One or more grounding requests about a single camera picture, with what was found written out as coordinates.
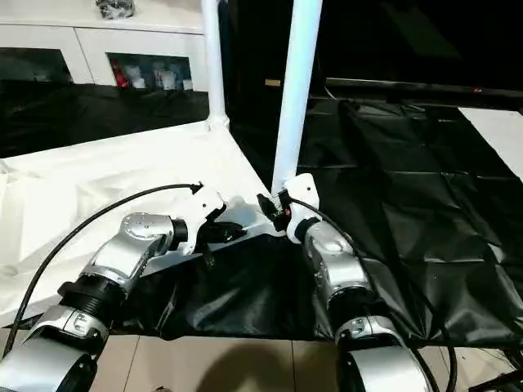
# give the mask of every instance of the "wire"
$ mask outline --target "wire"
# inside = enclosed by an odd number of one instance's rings
[[[503,350],[503,354],[514,368],[523,368],[523,355],[521,354],[521,348],[517,347],[515,349],[505,349]]]
[[[84,229],[94,220],[98,219],[100,216],[103,216],[107,212],[114,210],[116,207],[120,207],[121,205],[128,203],[136,198],[140,198],[142,196],[146,196],[147,194],[152,194],[154,192],[159,192],[161,190],[167,190],[167,189],[189,188],[192,190],[193,193],[195,193],[201,187],[202,187],[202,185],[172,184],[172,185],[163,185],[163,186],[159,186],[156,188],[143,190],[137,194],[132,194],[131,196],[123,198],[122,200],[119,200],[116,203],[110,204],[109,206],[102,208],[96,214],[88,217],[85,221],[83,221],[80,225],[78,225],[73,231],[71,231],[69,234],[67,234],[65,236],[65,238],[62,239],[58,243],[58,245],[56,245],[51,250],[51,252],[47,255],[47,257],[45,258],[43,263],[38,267],[36,274],[34,274],[33,278],[31,279],[31,282],[29,283],[29,286],[27,287],[27,290],[25,291],[24,298],[22,299],[22,302],[20,303],[20,307],[18,308],[18,311],[16,312],[15,321],[13,322],[13,325],[11,326],[11,331],[9,332],[9,337],[7,338],[6,346],[4,348],[2,357],[5,357],[7,354],[9,354],[9,352],[13,348],[13,345],[15,343],[16,333],[18,332],[18,329],[20,327],[20,322],[22,321],[22,318],[24,317],[25,309],[27,308],[27,305],[29,304],[29,299],[31,298],[31,295],[33,294],[34,288],[36,287],[38,280],[42,277],[43,272],[45,271],[47,266],[51,263],[52,259],[56,256],[56,254],[76,234],[78,234],[82,229]]]
[[[336,96],[332,92],[330,92],[327,86],[324,86],[324,90],[327,93],[327,95],[330,96],[333,100],[337,100]]]
[[[506,357],[499,357],[498,355],[494,355],[494,354],[492,354],[490,351],[488,351],[486,349],[480,349],[480,350],[483,351],[485,354],[489,355],[490,357],[492,357],[494,359],[497,359],[499,362],[503,362],[506,365],[510,366],[511,368],[516,369],[514,367],[514,365]]]
[[[303,202],[302,200],[297,200],[295,198],[290,198],[289,201],[291,203],[299,204],[305,208],[308,208],[309,210],[313,211],[314,213],[321,216],[326,222],[328,222],[356,251],[356,247],[354,246],[354,241],[352,240],[351,236],[347,234],[343,229],[328,216],[324,212],[320,211],[318,208],[311,206],[308,203]],[[432,317],[434,320],[439,324],[438,328],[441,331],[441,335],[446,341],[449,341],[449,333],[447,331],[447,328],[445,327],[445,324],[440,322],[439,319],[436,317],[436,309],[434,309],[434,306],[432,303],[428,300],[428,298],[423,294],[423,292],[419,289],[419,287],[412,281],[412,279],[404,272],[401,271],[401,273],[405,276],[405,278],[409,281],[409,284],[411,288],[414,290],[417,296],[423,299],[423,302],[425,302],[425,306],[429,309],[429,311],[432,313]],[[454,392],[456,389],[456,382],[458,380],[458,359],[456,357],[456,351],[454,350],[454,347],[451,347],[447,345],[447,350],[449,351],[449,382],[447,384],[447,388],[445,389],[445,392]]]
[[[430,367],[427,365],[425,358],[419,353],[418,349],[410,349],[414,357],[422,367],[423,372],[427,375],[428,383],[431,385],[432,392],[440,392],[440,387],[432,374]]]

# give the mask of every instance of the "black cloth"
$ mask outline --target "black cloth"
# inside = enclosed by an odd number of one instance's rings
[[[4,157],[197,121],[206,111],[191,94],[17,91],[0,100]],[[269,186],[277,114],[263,115],[263,104],[233,112],[231,132]],[[445,321],[445,343],[521,343],[523,184],[457,109],[312,101],[299,171],[313,174],[320,208],[355,240],[411,342],[442,337],[400,270]],[[118,327],[164,339],[330,339],[318,308],[301,248],[261,236],[144,277]]]

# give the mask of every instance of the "white metal frame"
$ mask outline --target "white metal frame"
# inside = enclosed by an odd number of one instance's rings
[[[271,193],[296,175],[323,0],[294,0]],[[226,118],[217,0],[202,0],[210,118]]]
[[[272,194],[296,175],[323,0],[294,0]]]

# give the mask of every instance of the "white panel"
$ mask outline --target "white panel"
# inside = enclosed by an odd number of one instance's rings
[[[107,53],[189,57],[195,91],[207,90],[204,36],[109,29],[76,29],[96,84],[115,86]]]
[[[0,47],[58,49],[75,83],[93,83],[71,27],[0,25]]]

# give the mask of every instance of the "black tablecloth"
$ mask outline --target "black tablecloth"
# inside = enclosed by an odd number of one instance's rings
[[[197,93],[4,85],[0,154],[198,121],[206,102]],[[231,111],[231,132],[269,186],[277,113],[253,106]],[[445,321],[446,343],[521,343],[523,184],[457,109],[312,101],[299,171],[314,175],[320,208],[355,240],[411,341],[442,337],[399,265]],[[261,236],[144,277],[118,329],[332,338],[315,301],[300,247]]]

